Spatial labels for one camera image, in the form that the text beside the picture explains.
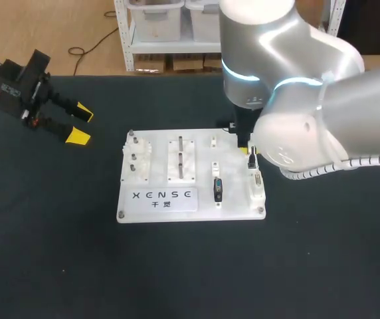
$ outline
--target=black table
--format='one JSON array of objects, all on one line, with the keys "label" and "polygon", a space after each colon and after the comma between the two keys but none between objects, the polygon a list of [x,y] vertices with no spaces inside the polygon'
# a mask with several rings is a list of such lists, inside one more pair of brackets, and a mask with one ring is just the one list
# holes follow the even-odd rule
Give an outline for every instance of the black table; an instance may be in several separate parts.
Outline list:
[{"label": "black table", "polygon": [[263,163],[265,221],[119,225],[126,132],[214,128],[222,80],[53,82],[95,112],[72,120],[92,139],[0,113],[0,318],[380,318],[380,167],[290,181]]}]

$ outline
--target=black cable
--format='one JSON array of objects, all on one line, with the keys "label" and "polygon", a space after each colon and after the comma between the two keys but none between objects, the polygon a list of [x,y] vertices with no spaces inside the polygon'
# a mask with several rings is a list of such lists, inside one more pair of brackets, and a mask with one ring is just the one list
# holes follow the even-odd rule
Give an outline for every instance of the black cable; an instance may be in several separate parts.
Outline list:
[{"label": "black cable", "polygon": [[[116,18],[116,12],[115,11],[107,11],[107,12],[104,13],[104,16],[106,18]],[[119,30],[119,27],[117,27],[112,32],[110,32],[106,36],[104,36],[103,39],[101,39],[100,41],[98,41],[98,43],[96,45],[94,45],[88,51],[85,51],[81,47],[71,47],[71,48],[68,49],[68,53],[70,55],[77,55],[77,56],[79,56],[79,59],[78,59],[78,61],[76,61],[76,64],[75,64],[75,71],[73,71],[73,75],[74,76],[76,75],[76,71],[78,70],[78,65],[81,63],[82,58],[84,58],[84,56],[86,56],[88,53],[92,52],[96,47],[98,47],[100,45],[101,42],[103,42],[104,40],[106,40],[109,36],[113,35],[117,30]]]}]

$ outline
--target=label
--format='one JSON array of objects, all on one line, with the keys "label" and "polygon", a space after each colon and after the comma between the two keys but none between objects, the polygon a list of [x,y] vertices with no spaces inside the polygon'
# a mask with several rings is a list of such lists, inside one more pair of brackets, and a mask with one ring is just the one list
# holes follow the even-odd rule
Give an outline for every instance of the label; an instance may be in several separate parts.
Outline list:
[{"label": "label", "polygon": [[6,85],[5,83],[3,83],[1,85],[1,89],[4,91],[4,92],[7,92],[11,95],[13,95],[15,98],[18,98],[20,97],[21,95],[21,92],[19,90],[16,90],[15,88],[12,88],[11,86],[9,85]]},{"label": "label", "polygon": [[126,213],[182,213],[197,211],[197,189],[145,188],[126,192]]}]

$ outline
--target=white storage box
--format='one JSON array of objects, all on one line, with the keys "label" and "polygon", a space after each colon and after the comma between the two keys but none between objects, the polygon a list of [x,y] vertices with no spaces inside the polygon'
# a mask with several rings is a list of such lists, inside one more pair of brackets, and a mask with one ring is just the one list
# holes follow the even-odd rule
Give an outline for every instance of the white storage box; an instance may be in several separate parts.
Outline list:
[{"label": "white storage box", "polygon": [[180,41],[185,0],[126,0],[141,42]]},{"label": "white storage box", "polygon": [[219,0],[185,0],[196,42],[219,43]]}]

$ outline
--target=wooden floor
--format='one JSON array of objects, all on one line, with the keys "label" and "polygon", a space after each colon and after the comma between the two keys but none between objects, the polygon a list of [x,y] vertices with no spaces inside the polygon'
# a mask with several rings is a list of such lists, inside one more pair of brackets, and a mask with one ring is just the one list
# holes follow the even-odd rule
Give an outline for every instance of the wooden floor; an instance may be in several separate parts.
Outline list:
[{"label": "wooden floor", "polygon": [[[49,56],[48,71],[71,75],[78,57],[69,47],[93,47],[118,25],[103,16],[114,0],[0,0],[0,61],[26,64],[34,49]],[[380,66],[380,56],[366,57],[366,68]],[[77,74],[127,74],[119,34],[84,57]]]}]

